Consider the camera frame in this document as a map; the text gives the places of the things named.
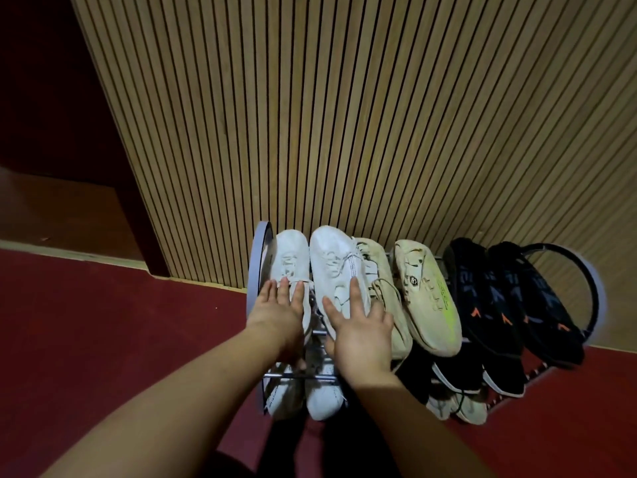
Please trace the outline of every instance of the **person's right arm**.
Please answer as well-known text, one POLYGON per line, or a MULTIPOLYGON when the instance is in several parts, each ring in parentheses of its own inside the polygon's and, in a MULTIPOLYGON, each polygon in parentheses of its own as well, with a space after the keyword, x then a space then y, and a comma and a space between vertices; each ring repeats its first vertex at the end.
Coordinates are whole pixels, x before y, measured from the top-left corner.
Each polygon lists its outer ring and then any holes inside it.
POLYGON ((392 315, 380 302, 365 316, 358 280, 350 281, 350 318, 323 307, 336 341, 325 349, 376 422, 403 477, 493 476, 481 460, 420 404, 391 372, 392 315))

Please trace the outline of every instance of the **wooden slat wall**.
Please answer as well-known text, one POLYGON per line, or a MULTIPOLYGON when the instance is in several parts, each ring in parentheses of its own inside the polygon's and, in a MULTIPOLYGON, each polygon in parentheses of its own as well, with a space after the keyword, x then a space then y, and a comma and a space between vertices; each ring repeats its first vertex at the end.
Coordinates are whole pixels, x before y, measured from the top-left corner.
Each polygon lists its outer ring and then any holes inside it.
POLYGON ((269 219, 562 243, 635 302, 636 0, 74 2, 174 276, 244 286, 269 219))

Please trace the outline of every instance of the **person's left hand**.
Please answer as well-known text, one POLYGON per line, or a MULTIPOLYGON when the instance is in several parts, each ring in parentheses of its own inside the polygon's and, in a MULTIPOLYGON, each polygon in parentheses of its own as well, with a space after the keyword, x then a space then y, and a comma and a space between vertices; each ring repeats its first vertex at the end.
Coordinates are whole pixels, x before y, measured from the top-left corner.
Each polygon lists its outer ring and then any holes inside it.
POLYGON ((295 364, 305 369, 301 358, 303 351, 303 294, 301 281, 296 284, 290 302, 290 283, 286 277, 276 288, 276 280, 269 280, 261 289, 257 301, 248 316, 246 329, 259 331, 262 338, 271 340, 278 349, 278 362, 295 364))

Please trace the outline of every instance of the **person's left arm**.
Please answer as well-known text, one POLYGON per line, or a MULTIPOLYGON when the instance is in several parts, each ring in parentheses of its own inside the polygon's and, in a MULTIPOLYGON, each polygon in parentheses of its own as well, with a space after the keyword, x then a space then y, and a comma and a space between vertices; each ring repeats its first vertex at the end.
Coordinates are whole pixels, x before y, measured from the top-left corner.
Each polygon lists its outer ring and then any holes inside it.
POLYGON ((192 476, 262 375, 300 356, 303 291, 290 302, 286 279, 278 295, 266 282, 241 333, 114 411, 43 476, 192 476))

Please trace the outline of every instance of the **hand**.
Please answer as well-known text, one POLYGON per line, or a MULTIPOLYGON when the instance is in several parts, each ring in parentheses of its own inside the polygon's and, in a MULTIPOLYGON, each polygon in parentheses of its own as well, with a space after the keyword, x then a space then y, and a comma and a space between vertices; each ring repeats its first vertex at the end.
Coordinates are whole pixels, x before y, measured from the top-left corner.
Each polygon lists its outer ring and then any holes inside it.
POLYGON ((328 336, 325 350, 349 385, 357 387, 378 382, 390 373, 394 317, 374 300, 365 316, 358 280, 350 281, 350 318, 344 318, 331 300, 323 297, 327 318, 336 331, 336 341, 328 336))
POLYGON ((277 362, 295 364, 305 369, 301 358, 303 352, 303 294, 305 287, 299 281, 290 302, 290 283, 281 279, 276 289, 276 280, 269 280, 261 289, 257 301, 248 316, 246 330, 259 332, 261 338, 271 340, 278 349, 277 362))

